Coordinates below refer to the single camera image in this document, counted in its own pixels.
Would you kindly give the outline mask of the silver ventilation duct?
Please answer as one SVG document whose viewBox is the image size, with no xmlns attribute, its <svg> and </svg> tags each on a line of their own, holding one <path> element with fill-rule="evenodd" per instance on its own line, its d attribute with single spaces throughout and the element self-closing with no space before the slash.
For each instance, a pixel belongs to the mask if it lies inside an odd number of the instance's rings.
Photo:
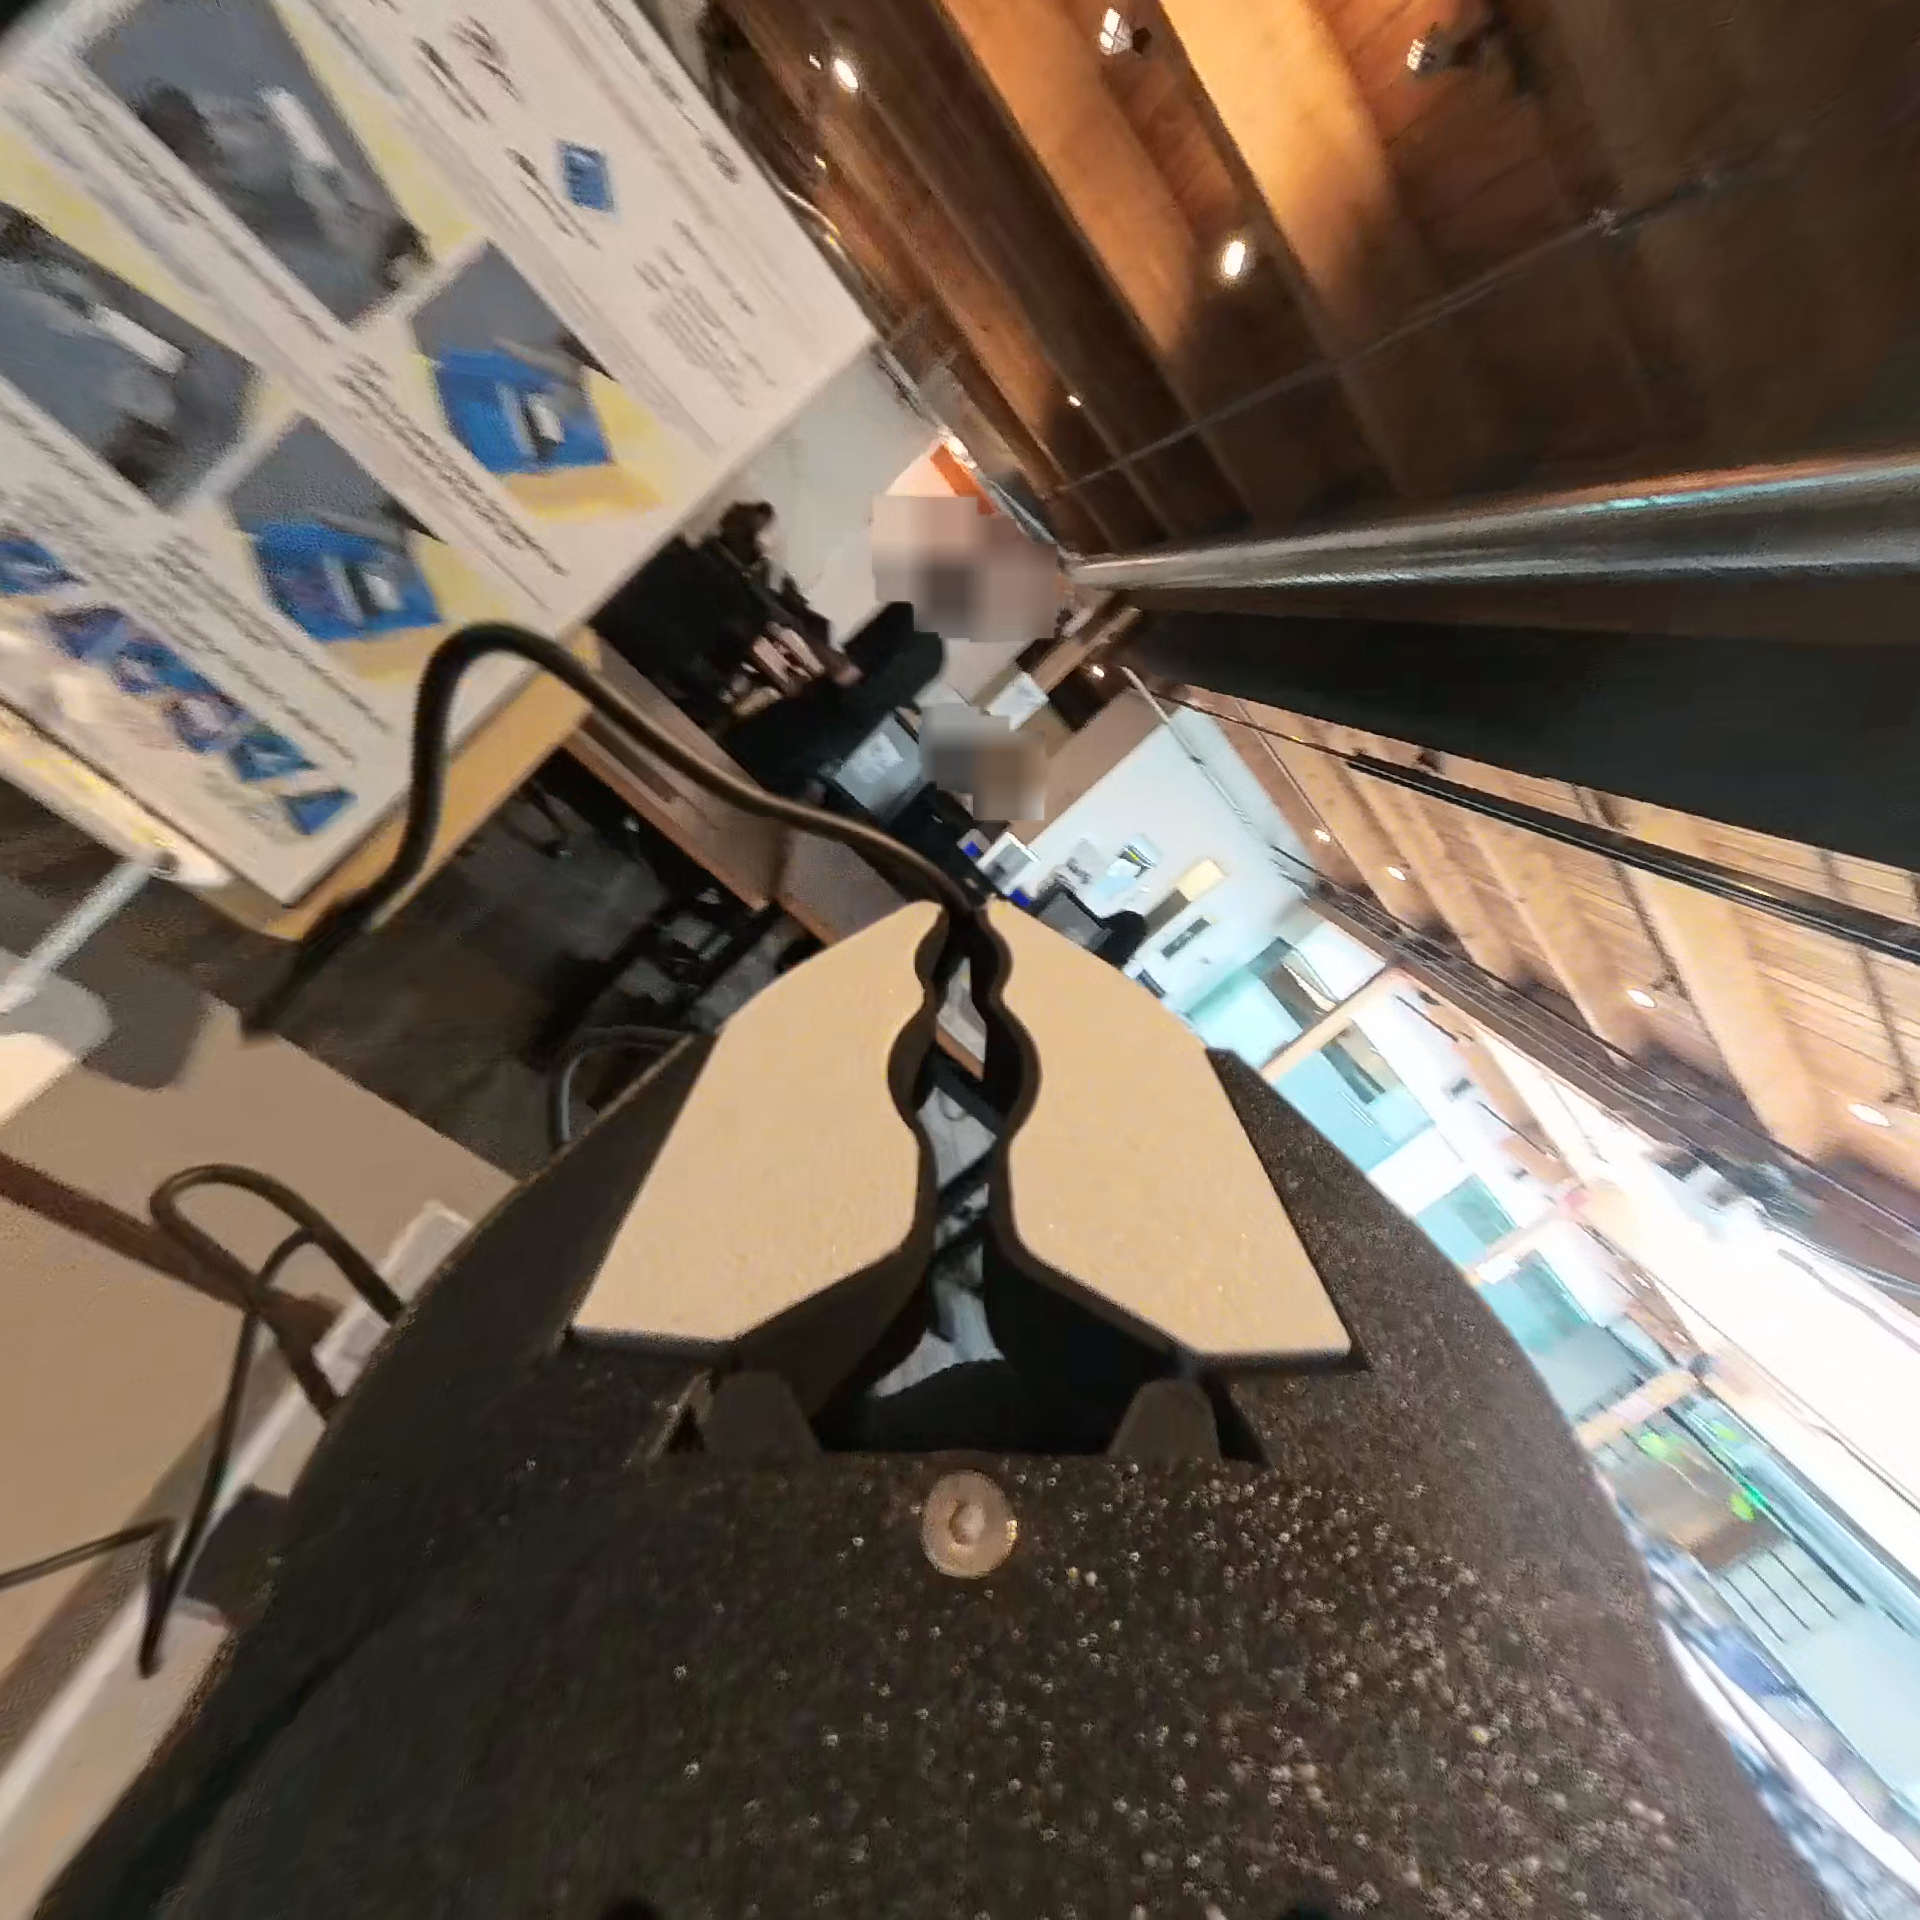
<svg viewBox="0 0 1920 1920">
<path fill-rule="evenodd" d="M 1319 592 L 1918 576 L 1918 452 L 1501 494 L 1240 540 L 1096 555 L 1079 591 Z"/>
</svg>

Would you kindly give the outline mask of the printed instruction sheet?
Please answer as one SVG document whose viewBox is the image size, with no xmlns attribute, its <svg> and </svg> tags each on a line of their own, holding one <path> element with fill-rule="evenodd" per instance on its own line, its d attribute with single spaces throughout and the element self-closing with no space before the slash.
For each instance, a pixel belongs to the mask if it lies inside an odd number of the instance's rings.
<svg viewBox="0 0 1920 1920">
<path fill-rule="evenodd" d="M 26 3 L 3 702 L 291 906 L 871 337 L 630 3 Z"/>
</svg>

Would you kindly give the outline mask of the black hanging ceiling panel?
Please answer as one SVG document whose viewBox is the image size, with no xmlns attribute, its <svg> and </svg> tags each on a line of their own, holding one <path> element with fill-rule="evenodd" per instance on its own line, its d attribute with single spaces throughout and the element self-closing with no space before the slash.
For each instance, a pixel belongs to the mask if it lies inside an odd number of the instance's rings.
<svg viewBox="0 0 1920 1920">
<path fill-rule="evenodd" d="M 1206 694 L 1918 867 L 1918 649 L 1143 613 L 1129 657 Z"/>
</svg>

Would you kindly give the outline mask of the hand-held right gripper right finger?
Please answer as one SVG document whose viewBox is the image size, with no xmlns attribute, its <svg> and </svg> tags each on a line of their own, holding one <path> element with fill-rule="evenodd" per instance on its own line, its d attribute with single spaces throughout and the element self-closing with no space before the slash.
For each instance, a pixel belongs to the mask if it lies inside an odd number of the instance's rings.
<svg viewBox="0 0 1920 1920">
<path fill-rule="evenodd" d="M 978 923 L 987 1066 L 1010 1100 L 983 1305 L 1045 1420 L 1122 1420 L 1167 1379 L 1347 1367 L 1354 1335 L 1206 1045 L 1014 906 Z"/>
</svg>

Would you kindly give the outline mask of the wooden top office desk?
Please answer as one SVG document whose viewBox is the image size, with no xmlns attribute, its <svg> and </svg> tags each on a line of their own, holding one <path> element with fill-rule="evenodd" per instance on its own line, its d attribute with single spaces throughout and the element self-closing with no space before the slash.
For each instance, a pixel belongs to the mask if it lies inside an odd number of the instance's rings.
<svg viewBox="0 0 1920 1920">
<path fill-rule="evenodd" d="M 564 752 L 658 841 L 693 859 L 707 887 L 732 892 L 750 923 L 788 923 L 818 945 L 837 945 L 919 899 L 893 862 L 710 796 L 600 716 L 585 720 Z"/>
</svg>

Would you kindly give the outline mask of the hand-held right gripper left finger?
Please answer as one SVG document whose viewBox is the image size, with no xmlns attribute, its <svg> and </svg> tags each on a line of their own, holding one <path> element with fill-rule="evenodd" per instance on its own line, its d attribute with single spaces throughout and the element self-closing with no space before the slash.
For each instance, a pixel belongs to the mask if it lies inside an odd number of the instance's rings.
<svg viewBox="0 0 1920 1920">
<path fill-rule="evenodd" d="M 822 947 L 710 1040 L 571 1335 L 786 1383 L 829 1408 L 926 1276 L 933 1158 L 911 1113 L 946 912 Z"/>
</svg>

